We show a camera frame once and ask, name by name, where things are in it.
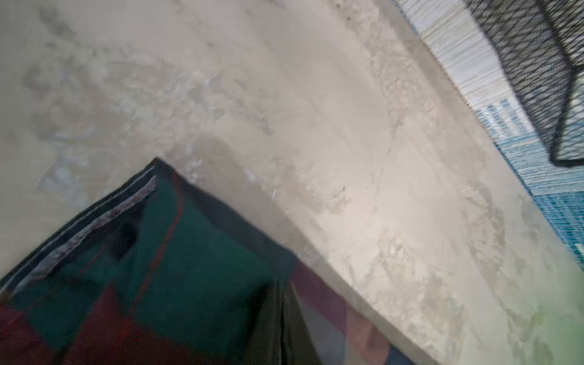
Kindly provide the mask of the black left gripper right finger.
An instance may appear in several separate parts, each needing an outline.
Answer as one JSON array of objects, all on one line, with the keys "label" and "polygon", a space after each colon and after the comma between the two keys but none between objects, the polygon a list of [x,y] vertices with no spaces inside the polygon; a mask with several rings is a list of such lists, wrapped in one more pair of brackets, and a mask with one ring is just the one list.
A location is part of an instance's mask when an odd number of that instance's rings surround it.
[{"label": "black left gripper right finger", "polygon": [[282,295],[282,363],[321,364],[320,356],[305,324],[300,302],[291,283]]}]

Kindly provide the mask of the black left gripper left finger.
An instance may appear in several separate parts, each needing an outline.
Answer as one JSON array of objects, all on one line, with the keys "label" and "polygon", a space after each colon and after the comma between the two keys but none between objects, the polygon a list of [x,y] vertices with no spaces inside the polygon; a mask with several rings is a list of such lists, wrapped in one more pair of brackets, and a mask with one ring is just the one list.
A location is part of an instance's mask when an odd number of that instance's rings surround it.
[{"label": "black left gripper left finger", "polygon": [[282,364],[282,296],[280,283],[264,290],[242,364]]}]

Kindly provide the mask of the plaid long sleeve shirt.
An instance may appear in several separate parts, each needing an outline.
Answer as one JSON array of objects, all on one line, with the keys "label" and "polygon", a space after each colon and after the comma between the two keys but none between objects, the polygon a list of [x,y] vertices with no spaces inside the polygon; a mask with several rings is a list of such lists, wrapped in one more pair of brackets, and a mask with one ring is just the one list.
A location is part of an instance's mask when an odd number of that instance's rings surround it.
[{"label": "plaid long sleeve shirt", "polygon": [[1,280],[3,364],[242,364],[291,283],[321,364],[408,358],[289,249],[154,159]]}]

